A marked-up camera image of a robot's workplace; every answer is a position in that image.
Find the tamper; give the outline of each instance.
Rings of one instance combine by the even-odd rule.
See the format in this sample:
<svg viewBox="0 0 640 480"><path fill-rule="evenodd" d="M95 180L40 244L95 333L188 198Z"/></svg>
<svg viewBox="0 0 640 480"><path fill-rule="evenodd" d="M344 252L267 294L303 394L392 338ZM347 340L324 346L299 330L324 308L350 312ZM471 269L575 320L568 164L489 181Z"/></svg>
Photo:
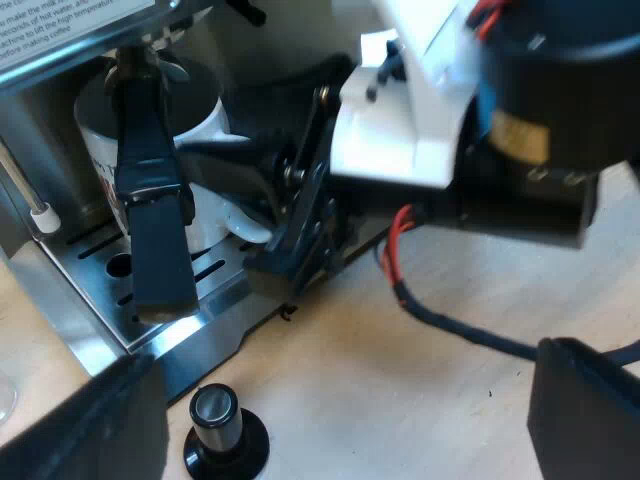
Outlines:
<svg viewBox="0 0 640 480"><path fill-rule="evenodd" d="M262 421L240 408L228 386L215 383L196 392L189 404L193 428L184 443L184 463L196 480L251 480L269 457Z"/></svg>

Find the white sticker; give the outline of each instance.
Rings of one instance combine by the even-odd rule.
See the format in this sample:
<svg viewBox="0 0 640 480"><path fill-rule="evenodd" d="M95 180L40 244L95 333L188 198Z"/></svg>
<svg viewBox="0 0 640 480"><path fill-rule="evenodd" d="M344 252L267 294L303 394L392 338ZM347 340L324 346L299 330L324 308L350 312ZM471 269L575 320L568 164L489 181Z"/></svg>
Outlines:
<svg viewBox="0 0 640 480"><path fill-rule="evenodd" d="M155 0L0 0L0 70L155 4Z"/></svg>

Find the yellow label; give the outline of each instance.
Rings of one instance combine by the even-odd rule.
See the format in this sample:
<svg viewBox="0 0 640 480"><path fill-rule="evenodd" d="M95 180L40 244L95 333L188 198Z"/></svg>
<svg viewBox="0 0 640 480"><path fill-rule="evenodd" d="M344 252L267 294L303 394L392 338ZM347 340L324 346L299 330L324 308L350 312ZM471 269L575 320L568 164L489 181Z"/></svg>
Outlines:
<svg viewBox="0 0 640 480"><path fill-rule="evenodd" d="M501 152L529 165L549 160L548 127L530 123L502 110L493 112L489 141Z"/></svg>

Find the metal rod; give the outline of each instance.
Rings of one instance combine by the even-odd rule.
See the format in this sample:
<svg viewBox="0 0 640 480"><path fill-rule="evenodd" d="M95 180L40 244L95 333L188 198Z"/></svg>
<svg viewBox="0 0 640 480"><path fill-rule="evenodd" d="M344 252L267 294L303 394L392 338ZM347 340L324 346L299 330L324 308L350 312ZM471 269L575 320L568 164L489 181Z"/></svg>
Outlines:
<svg viewBox="0 0 640 480"><path fill-rule="evenodd" d="M40 196L33 188L33 185L31 185L31 182L29 182L29 179L22 171L22 168L20 168L20 165L16 162L16 159L11 154L2 138L0 138L0 163L29 205L31 213L34 215L44 213L47 210L47 205L40 199Z"/></svg>

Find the black cable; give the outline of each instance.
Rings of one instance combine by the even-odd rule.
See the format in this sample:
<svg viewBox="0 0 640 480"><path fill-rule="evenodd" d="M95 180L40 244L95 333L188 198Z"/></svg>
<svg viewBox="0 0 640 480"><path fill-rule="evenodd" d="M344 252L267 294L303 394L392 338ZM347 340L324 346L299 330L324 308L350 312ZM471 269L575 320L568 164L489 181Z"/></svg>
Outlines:
<svg viewBox="0 0 640 480"><path fill-rule="evenodd" d="M424 214L421 212L422 210L416 209L415 206L412 208L411 215L415 225L410 230L418 228L423 223ZM376 242L373 248L373 256L380 269L383 269L383 267L379 248L384 238L385 237L382 237L378 242ZM447 317L446 315L432 312L416 300L407 288L404 280L398 281L393 286L393 291L400 306L407 313L422 323L461 337L470 343L482 345L490 348L491 350L502 352L523 360L535 362L538 357L538 349L533 345L527 345L516 340L502 337L488 330L472 327L464 322ZM609 361L619 367L639 362L640 340L632 343L631 345L602 353L602 355L606 356Z"/></svg>
<svg viewBox="0 0 640 480"><path fill-rule="evenodd" d="M640 340L626 347L617 348L610 352L603 353L611 362L619 367L640 362Z"/></svg>
<svg viewBox="0 0 640 480"><path fill-rule="evenodd" d="M462 337L476 345L482 345L524 360L535 362L538 357L538 349L534 346L516 342L515 340L501 337L487 330L472 327L446 315L432 312L415 299L404 281L398 282L393 287L393 291L402 308L414 318L427 325Z"/></svg>

